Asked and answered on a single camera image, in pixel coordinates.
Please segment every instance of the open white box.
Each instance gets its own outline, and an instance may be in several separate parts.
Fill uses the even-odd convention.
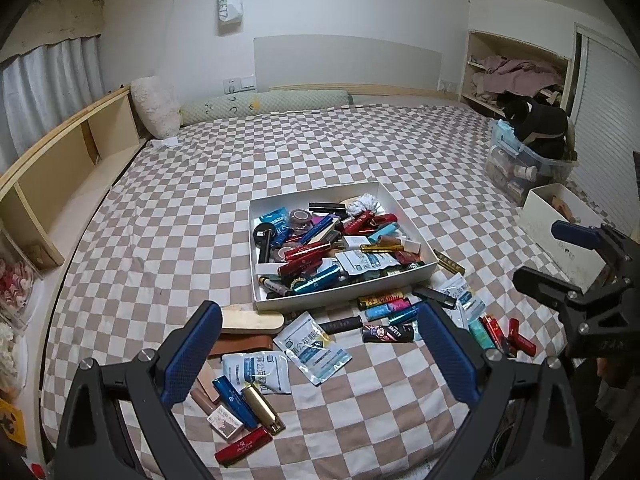
[[[398,217],[400,230],[412,241],[421,244],[420,257],[425,265],[418,269],[406,270],[394,276],[385,276],[376,280],[363,283],[345,285],[329,290],[321,290],[299,296],[287,298],[274,298],[267,300],[267,291],[264,290],[255,275],[255,264],[258,261],[258,248],[255,246],[252,235],[254,229],[260,223],[260,216],[270,213],[281,207],[288,211],[293,209],[308,209],[309,202],[342,202],[350,198],[370,193],[378,198],[380,209],[378,214],[393,213]],[[405,214],[391,193],[379,182],[363,182],[360,184],[345,184],[343,186],[329,186],[308,191],[296,191],[276,196],[258,198],[249,202],[249,244],[251,258],[251,273],[254,284],[254,303],[258,310],[276,310],[290,312],[292,310],[310,310],[320,306],[343,304],[361,296],[369,296],[379,292],[386,292],[396,288],[402,288],[413,283],[428,280],[436,270],[438,260],[430,245],[422,237],[420,231]]]
[[[582,227],[600,227],[602,218],[562,184],[549,184],[529,191],[518,225],[567,275],[569,280],[586,292],[598,277],[604,261],[596,251],[590,251],[562,240],[551,234],[551,224],[566,219],[549,203],[553,196],[563,200]]]

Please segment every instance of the wall shelf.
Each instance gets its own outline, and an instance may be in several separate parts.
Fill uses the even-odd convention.
[[[564,87],[568,88],[569,59],[558,56],[555,52],[551,52],[537,45],[524,43],[523,41],[499,36],[497,34],[470,30],[466,44],[466,59],[468,61],[463,66],[459,99],[462,100],[464,98],[468,101],[469,105],[480,113],[486,113],[489,116],[494,116],[494,114],[504,116],[499,108],[494,105],[489,105],[475,97],[476,87],[473,84],[472,78],[474,74],[484,71],[484,66],[476,60],[482,60],[489,56],[504,56],[509,59],[532,59],[548,62],[565,78]],[[550,98],[554,93],[547,88],[543,88],[540,94],[546,98]],[[561,93],[555,102],[558,102],[558,100],[560,101],[560,107],[566,110],[568,92]]]
[[[482,105],[483,107],[487,108],[488,110],[491,110],[494,114],[500,115],[500,117],[504,117],[504,114],[502,113],[502,110],[500,110],[500,108],[495,107],[489,103],[486,103],[480,99],[478,99],[477,97],[471,95],[471,94],[462,94],[462,97],[465,99],[469,99],[470,101],[473,101],[479,105]]]

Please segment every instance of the yellow sign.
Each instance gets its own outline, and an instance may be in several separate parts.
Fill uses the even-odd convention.
[[[22,412],[2,399],[0,399],[0,426],[11,440],[21,446],[27,446]]]

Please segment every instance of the gold lipstick tube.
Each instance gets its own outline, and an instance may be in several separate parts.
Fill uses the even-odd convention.
[[[242,396],[269,433],[276,435],[286,428],[278,414],[255,385],[249,384],[244,387],[242,389]]]

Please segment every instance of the window blind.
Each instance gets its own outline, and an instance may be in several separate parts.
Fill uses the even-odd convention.
[[[582,40],[584,83],[574,107],[580,166],[572,180],[630,234],[640,219],[632,156],[640,151],[640,69],[598,41]]]

